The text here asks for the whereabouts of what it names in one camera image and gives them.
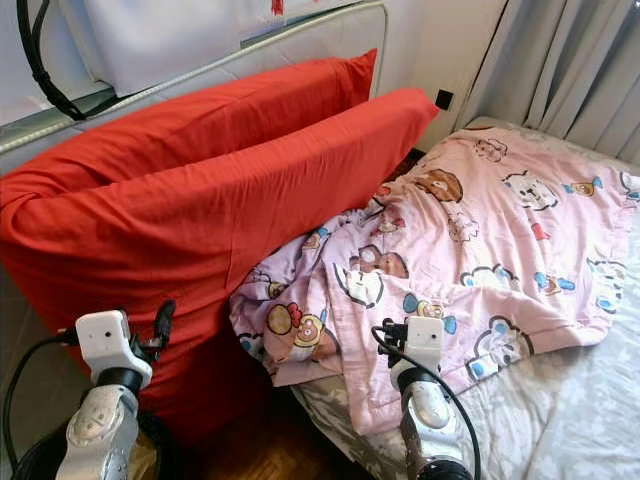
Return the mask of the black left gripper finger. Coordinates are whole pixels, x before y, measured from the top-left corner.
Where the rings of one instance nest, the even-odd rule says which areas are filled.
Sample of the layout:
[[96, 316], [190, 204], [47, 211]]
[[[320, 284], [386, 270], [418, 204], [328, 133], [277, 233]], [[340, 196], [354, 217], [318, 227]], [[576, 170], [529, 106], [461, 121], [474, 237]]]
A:
[[168, 346], [172, 339], [174, 314], [177, 311], [177, 301], [164, 300], [157, 308], [154, 320], [154, 335], [150, 339], [150, 360], [159, 360], [160, 352]]

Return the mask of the large red cushion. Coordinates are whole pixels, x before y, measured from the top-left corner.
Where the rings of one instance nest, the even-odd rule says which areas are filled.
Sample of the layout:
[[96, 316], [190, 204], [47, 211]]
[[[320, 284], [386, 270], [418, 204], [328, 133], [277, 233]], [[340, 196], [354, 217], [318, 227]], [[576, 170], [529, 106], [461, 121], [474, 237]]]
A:
[[146, 333], [175, 301], [140, 399], [179, 445], [268, 393], [230, 293], [276, 248], [364, 206], [438, 114], [416, 88], [372, 97], [375, 63], [375, 51], [312, 60], [187, 93], [1, 179], [1, 265], [51, 329], [123, 308]]

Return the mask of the pink cartoon print blanket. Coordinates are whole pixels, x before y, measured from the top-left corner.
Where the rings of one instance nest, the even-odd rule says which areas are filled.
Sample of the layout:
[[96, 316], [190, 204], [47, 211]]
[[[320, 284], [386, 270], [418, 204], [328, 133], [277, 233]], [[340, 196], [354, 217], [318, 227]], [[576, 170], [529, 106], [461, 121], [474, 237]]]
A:
[[442, 321], [456, 392], [522, 358], [594, 346], [623, 306], [640, 166], [543, 134], [457, 131], [362, 209], [340, 212], [257, 265], [230, 324], [278, 387], [346, 383], [357, 433], [396, 428], [401, 392], [371, 330]]

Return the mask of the cream floral bed sheet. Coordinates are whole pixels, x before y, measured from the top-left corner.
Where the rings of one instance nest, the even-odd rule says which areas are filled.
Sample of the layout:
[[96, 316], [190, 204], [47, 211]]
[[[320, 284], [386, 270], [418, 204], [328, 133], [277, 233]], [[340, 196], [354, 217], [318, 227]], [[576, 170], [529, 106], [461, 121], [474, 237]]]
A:
[[[553, 154], [608, 163], [640, 180], [640, 166], [503, 120], [480, 116], [465, 129], [481, 127], [515, 133]], [[618, 323], [599, 346], [539, 355], [461, 394], [483, 444], [484, 479], [640, 477], [640, 273], [628, 274], [622, 294]], [[401, 435], [357, 435], [340, 378], [289, 390], [315, 428], [355, 463], [353, 474], [338, 479], [408, 479]]]

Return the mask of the grey curtain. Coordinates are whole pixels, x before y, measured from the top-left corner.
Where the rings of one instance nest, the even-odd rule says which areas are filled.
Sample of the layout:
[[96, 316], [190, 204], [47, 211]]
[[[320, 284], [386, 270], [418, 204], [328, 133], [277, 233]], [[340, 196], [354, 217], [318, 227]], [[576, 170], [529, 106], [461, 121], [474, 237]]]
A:
[[640, 166], [640, 0], [508, 0], [456, 127], [477, 116]]

